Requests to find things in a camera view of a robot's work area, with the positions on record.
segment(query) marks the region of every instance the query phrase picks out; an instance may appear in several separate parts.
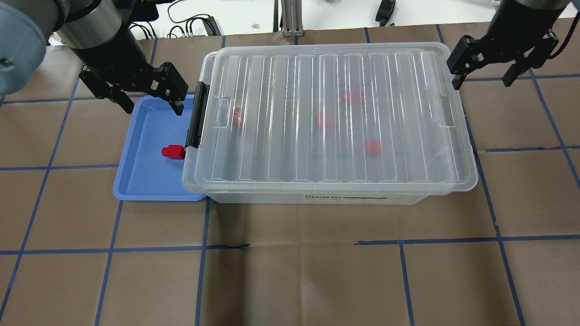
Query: red object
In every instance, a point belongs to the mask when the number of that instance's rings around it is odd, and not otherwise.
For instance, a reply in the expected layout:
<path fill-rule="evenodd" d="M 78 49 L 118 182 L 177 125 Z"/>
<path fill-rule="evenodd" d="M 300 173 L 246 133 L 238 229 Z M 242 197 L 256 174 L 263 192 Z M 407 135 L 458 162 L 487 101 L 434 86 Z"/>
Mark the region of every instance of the red object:
<path fill-rule="evenodd" d="M 231 120 L 231 125 L 234 128 L 240 128 L 243 125 L 243 120 L 242 120 L 242 108 L 241 107 L 237 107 L 234 109 L 234 117 Z"/>
<path fill-rule="evenodd" d="M 185 148 L 181 145 L 169 145 L 163 147 L 161 155 L 169 157 L 172 160 L 185 160 Z"/>
<path fill-rule="evenodd" d="M 326 130 L 327 132 L 334 130 L 334 121 L 332 118 L 324 118 L 324 113 L 321 113 L 314 119 L 314 125 L 318 130 Z"/>
<path fill-rule="evenodd" d="M 364 150 L 367 154 L 380 156 L 381 143 L 378 140 L 367 140 L 364 142 Z"/>
<path fill-rule="evenodd" d="M 342 93 L 342 100 L 345 101 L 347 105 L 350 105 L 352 102 L 354 103 L 361 103 L 363 99 L 364 93 L 362 92 L 344 92 Z"/>

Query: blue tape line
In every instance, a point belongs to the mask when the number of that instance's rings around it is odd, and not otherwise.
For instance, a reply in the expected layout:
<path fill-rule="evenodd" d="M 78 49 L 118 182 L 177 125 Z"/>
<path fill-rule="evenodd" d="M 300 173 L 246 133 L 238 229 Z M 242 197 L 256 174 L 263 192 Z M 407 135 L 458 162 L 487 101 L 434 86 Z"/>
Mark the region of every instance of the blue tape line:
<path fill-rule="evenodd" d="M 115 248 L 115 240 L 117 239 L 117 229 L 119 228 L 119 220 L 121 219 L 121 211 L 123 210 L 123 201 L 119 200 L 119 207 L 117 208 L 117 215 L 115 217 L 115 226 L 113 227 L 113 234 L 111 236 L 111 244 L 109 245 L 107 264 L 105 265 L 105 272 L 103 275 L 103 283 L 101 285 L 101 293 L 99 295 L 99 304 L 97 305 L 97 313 L 95 315 L 95 326 L 99 325 L 101 319 L 101 309 L 103 308 L 103 300 L 105 298 L 105 289 L 107 288 L 108 272 L 111 269 L 111 259 L 113 258 L 113 248 Z"/>
<path fill-rule="evenodd" d="M 0 168 L 0 171 L 42 171 L 48 169 L 46 166 L 25 166 L 22 168 Z"/>
<path fill-rule="evenodd" d="M 485 174 L 483 173 L 483 167 L 481 165 L 481 161 L 479 159 L 479 155 L 477 154 L 477 147 L 475 146 L 475 140 L 473 138 L 473 133 L 471 130 L 471 126 L 469 125 L 469 120 L 467 119 L 467 115 L 465 115 L 465 124 L 467 126 L 467 132 L 469 134 L 469 141 L 471 142 L 471 146 L 473 148 L 473 151 L 475 153 L 475 160 L 477 163 L 477 170 L 479 171 L 479 175 L 481 178 L 481 185 L 483 186 L 483 190 L 485 193 L 485 199 L 487 200 L 487 206 L 490 210 L 490 215 L 491 215 L 491 220 L 494 223 L 494 229 L 495 229 L 495 234 L 497 236 L 497 241 L 498 241 L 498 245 L 499 245 L 499 251 L 501 253 L 502 256 L 502 260 L 503 260 L 503 266 L 505 268 L 506 271 L 506 275 L 507 275 L 507 283 L 509 284 L 509 288 L 510 291 L 512 293 L 512 299 L 513 299 L 513 303 L 516 307 L 516 313 L 517 313 L 517 318 L 520 322 L 520 326 L 525 326 L 525 321 L 524 321 L 524 315 L 521 312 L 521 307 L 520 307 L 520 300 L 517 296 L 517 292 L 516 292 L 516 287 L 513 283 L 513 277 L 512 277 L 512 271 L 509 267 L 509 262 L 508 262 L 508 257 L 506 255 L 505 252 L 505 248 L 503 247 L 503 242 L 502 242 L 502 235 L 501 232 L 499 231 L 499 226 L 497 225 L 496 222 L 496 216 L 495 216 L 495 209 L 494 206 L 491 202 L 491 196 L 490 196 L 490 190 L 487 186 L 487 181 L 485 179 Z"/>
<path fill-rule="evenodd" d="M 79 170 L 79 169 L 107 169 L 107 168 L 118 168 L 118 164 L 96 164 L 96 165 L 66 165 L 66 166 L 53 166 L 51 170 Z"/>
<path fill-rule="evenodd" d="M 207 250 L 233 250 L 243 249 L 250 246 L 250 244 L 242 245 L 208 245 Z M 188 245 L 188 246 L 174 246 L 174 247 L 135 247 L 135 248 L 113 248 L 113 252 L 157 252 L 157 251 L 200 251 L 203 246 Z M 109 252 L 107 248 L 88 248 L 88 249 L 36 249 L 36 250 L 2 250 L 1 255 L 52 255 L 63 253 L 103 253 Z"/>
<path fill-rule="evenodd" d="M 59 253 L 103 253 L 108 252 L 105 248 L 96 249 L 37 249 L 37 250 L 24 250 L 23 255 L 46 255 L 46 254 L 59 254 Z"/>
<path fill-rule="evenodd" d="M 538 92 L 538 96 L 540 97 L 540 101 L 542 101 L 542 105 L 544 106 L 544 110 L 546 111 L 546 115 L 548 116 L 548 119 L 550 120 L 550 123 L 552 124 L 552 128 L 554 129 L 554 133 L 556 134 L 556 137 L 558 138 L 558 142 L 560 142 L 560 146 L 564 150 L 564 155 L 566 156 L 566 160 L 568 161 L 568 165 L 570 166 L 570 170 L 572 171 L 572 175 L 574 176 L 574 180 L 576 181 L 576 185 L 580 189 L 580 178 L 578 177 L 578 173 L 576 172 L 576 168 L 574 168 L 574 164 L 572 163 L 572 159 L 570 158 L 570 154 L 568 153 L 568 150 L 566 149 L 566 146 L 564 144 L 564 139 L 562 138 L 562 135 L 558 131 L 558 127 L 556 126 L 556 123 L 554 122 L 554 118 L 552 118 L 552 114 L 550 113 L 550 108 L 548 107 L 548 103 L 546 102 L 546 99 L 543 96 L 542 89 L 540 88 L 540 84 L 538 83 L 538 80 L 536 79 L 536 76 L 534 74 L 533 69 L 530 69 L 530 74 L 532 75 L 532 80 L 534 82 L 534 86 L 536 87 L 536 91 Z"/>
<path fill-rule="evenodd" d="M 403 249 L 403 244 L 399 244 L 399 254 L 401 255 L 401 268 L 403 270 L 403 284 L 405 285 L 409 324 L 415 326 L 415 317 L 413 316 L 413 306 L 411 304 L 411 290 L 409 289 L 409 277 L 407 275 L 407 262 L 405 261 L 405 249 Z"/>
<path fill-rule="evenodd" d="M 77 97 L 75 98 L 73 101 L 88 101 L 88 100 L 97 100 L 96 97 L 94 96 L 89 96 L 89 97 Z"/>
<path fill-rule="evenodd" d="M 46 102 L 68 102 L 70 99 L 49 99 L 49 100 L 18 100 L 18 101 L 4 101 L 4 104 L 20 104 L 20 103 L 46 103 Z"/>
<path fill-rule="evenodd" d="M 11 291 L 12 286 L 9 285 L 8 289 L 6 289 L 6 293 L 4 294 L 4 299 L 2 300 L 2 307 L 0 308 L 0 320 L 2 320 L 2 316 L 4 315 L 4 309 L 6 309 L 6 304 L 8 303 L 8 297 L 10 296 Z"/>
<path fill-rule="evenodd" d="M 30 231 L 32 230 L 32 224 L 34 223 L 34 219 L 35 219 L 36 213 L 38 211 L 38 205 L 40 204 L 42 192 L 44 191 L 44 187 L 46 186 L 46 180 L 48 179 L 48 173 L 50 172 L 50 167 L 52 166 L 52 162 L 55 160 L 56 150 L 59 148 L 60 138 L 63 135 L 64 125 L 67 122 L 68 114 L 71 110 L 74 95 L 77 92 L 79 81 L 80 81 L 80 79 L 77 78 L 77 81 L 76 81 L 74 88 L 72 90 L 72 94 L 71 94 L 70 98 L 68 99 L 67 110 L 64 113 L 63 122 L 60 124 L 59 134 L 56 137 L 55 146 L 52 149 L 52 154 L 50 155 L 50 160 L 48 161 L 48 166 L 47 166 L 46 172 L 44 173 L 44 177 L 42 178 L 42 183 L 41 183 L 40 189 L 38 190 L 38 196 L 37 196 L 36 202 L 34 203 L 34 209 L 32 209 L 32 214 L 30 216 L 30 220 L 28 221 L 28 226 L 26 228 L 26 232 L 24 233 L 24 238 L 23 238 L 22 244 L 20 246 L 20 253 L 18 254 L 18 258 L 16 258 L 16 264 L 14 264 L 14 269 L 12 270 L 12 275 L 10 277 L 10 281 L 8 282 L 8 289 L 6 289 L 6 294 L 4 295 L 4 301 L 2 302 L 2 306 L 0 307 L 0 321 L 2 320 L 2 316 L 4 315 L 4 310 L 6 309 L 6 303 L 8 302 L 8 298 L 10 297 L 12 285 L 14 284 L 16 274 L 18 273 L 18 267 L 20 267 L 20 262 L 22 261 L 23 251 L 24 251 L 24 248 L 26 247 L 26 242 L 28 241 L 28 237 L 30 236 Z"/>
<path fill-rule="evenodd" d="M 554 236 L 515 236 L 503 237 L 503 241 L 542 241 L 542 240 L 577 240 L 580 234 L 562 234 Z"/>
<path fill-rule="evenodd" d="M 441 33 L 441 27 L 439 27 L 439 24 L 435 24 L 435 28 L 437 29 L 437 35 L 439 35 L 439 41 L 445 44 L 445 40 L 443 39 L 443 33 Z"/>
<path fill-rule="evenodd" d="M 153 50 L 151 51 L 151 59 L 149 64 L 153 66 L 153 61 L 155 61 L 155 52 L 157 51 L 157 39 L 153 42 Z"/>
<path fill-rule="evenodd" d="M 522 147 L 522 148 L 488 148 L 485 150 L 486 153 L 503 153 L 510 151 L 551 151 L 551 150 L 561 150 L 561 146 L 556 147 Z"/>
<path fill-rule="evenodd" d="M 204 224 L 204 239 L 203 249 L 201 250 L 200 274 L 197 280 L 197 302 L 195 303 L 195 326 L 200 326 L 201 315 L 201 291 L 204 285 L 204 269 L 205 269 L 205 253 L 208 245 L 208 229 L 209 229 L 209 210 L 211 209 L 211 200 L 209 197 L 205 199 L 205 224 Z"/>
<path fill-rule="evenodd" d="M 530 80 L 530 76 L 518 76 L 518 80 Z M 489 78 L 469 78 L 465 80 L 466 82 L 479 82 L 479 81 L 502 81 L 501 77 L 489 77 Z"/>
<path fill-rule="evenodd" d="M 368 28 L 364 28 L 364 36 L 367 38 L 367 43 L 371 43 L 371 38 L 368 36 Z"/>
<path fill-rule="evenodd" d="M 402 244 L 452 244 L 469 242 L 493 242 L 497 238 L 442 238 L 442 239 L 410 239 L 410 240 L 372 240 L 359 241 L 354 245 L 402 245 Z"/>
<path fill-rule="evenodd" d="M 136 248 L 115 248 L 113 252 L 155 252 L 155 251 L 196 251 L 202 250 L 200 245 L 174 246 L 174 247 L 136 247 Z"/>
<path fill-rule="evenodd" d="M 547 76 L 536 76 L 537 79 L 552 79 L 552 78 L 578 78 L 580 74 L 572 75 L 547 75 Z"/>
<path fill-rule="evenodd" d="M 508 257 L 506 254 L 506 249 L 503 246 L 503 241 L 499 240 L 498 241 L 498 245 L 499 245 L 499 251 L 502 255 L 502 260 L 503 260 L 503 266 L 505 267 L 506 270 L 506 275 L 507 275 L 507 282 L 509 284 L 509 289 L 512 292 L 512 298 L 513 298 L 513 303 L 516 306 L 516 313 L 517 313 L 517 318 L 520 321 L 520 326 L 525 326 L 525 321 L 524 321 L 524 314 L 521 312 L 521 306 L 520 306 L 520 300 L 517 296 L 517 292 L 516 292 L 516 286 L 514 285 L 513 282 L 513 276 L 512 276 L 512 270 L 509 267 L 509 262 L 508 262 Z"/>
<path fill-rule="evenodd" d="M 97 165 L 70 165 L 70 166 L 52 166 L 51 170 L 77 170 L 77 169 L 104 169 L 118 168 L 118 164 L 97 164 Z M 42 171 L 48 170 L 47 166 L 24 166 L 21 168 L 0 168 L 0 171 Z"/>

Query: metal frame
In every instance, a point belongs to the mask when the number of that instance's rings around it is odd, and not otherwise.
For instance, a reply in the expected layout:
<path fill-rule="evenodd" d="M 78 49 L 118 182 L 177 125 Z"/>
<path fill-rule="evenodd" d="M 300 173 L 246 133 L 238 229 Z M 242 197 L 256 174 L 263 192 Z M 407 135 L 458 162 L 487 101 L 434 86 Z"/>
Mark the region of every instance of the metal frame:
<path fill-rule="evenodd" d="M 295 37 L 304 35 L 302 28 L 302 0 L 281 0 L 282 35 Z"/>

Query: storage box label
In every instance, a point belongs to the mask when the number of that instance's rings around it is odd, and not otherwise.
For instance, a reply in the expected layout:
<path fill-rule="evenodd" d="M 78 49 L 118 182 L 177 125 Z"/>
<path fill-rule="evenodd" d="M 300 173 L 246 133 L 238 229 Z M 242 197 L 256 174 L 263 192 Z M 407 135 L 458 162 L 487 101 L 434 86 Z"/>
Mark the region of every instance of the storage box label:
<path fill-rule="evenodd" d="M 305 202 L 337 202 L 358 204 L 406 204 L 411 196 L 341 196 L 341 195 L 304 195 Z"/>

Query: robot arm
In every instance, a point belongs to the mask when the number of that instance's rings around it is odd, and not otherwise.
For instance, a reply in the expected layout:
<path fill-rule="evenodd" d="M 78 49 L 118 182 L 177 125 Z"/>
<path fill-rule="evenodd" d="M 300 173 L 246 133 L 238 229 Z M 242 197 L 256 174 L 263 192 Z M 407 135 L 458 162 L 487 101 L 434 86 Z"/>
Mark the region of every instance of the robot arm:
<path fill-rule="evenodd" d="M 547 59 L 553 59 L 557 54 L 552 52 L 559 40 L 552 25 L 570 1 L 503 0 L 487 34 L 481 39 L 464 35 L 452 51 L 447 66 L 455 74 L 454 88 L 459 89 L 467 75 L 476 69 L 515 60 L 502 78 L 509 87 L 529 68 L 540 68 Z"/>
<path fill-rule="evenodd" d="M 40 65 L 48 36 L 59 35 L 84 63 L 79 76 L 99 99 L 109 98 L 127 113 L 125 93 L 145 92 L 166 100 L 177 115 L 188 86 L 171 63 L 148 64 L 129 31 L 143 0 L 0 0 L 0 93 L 14 93 Z"/>

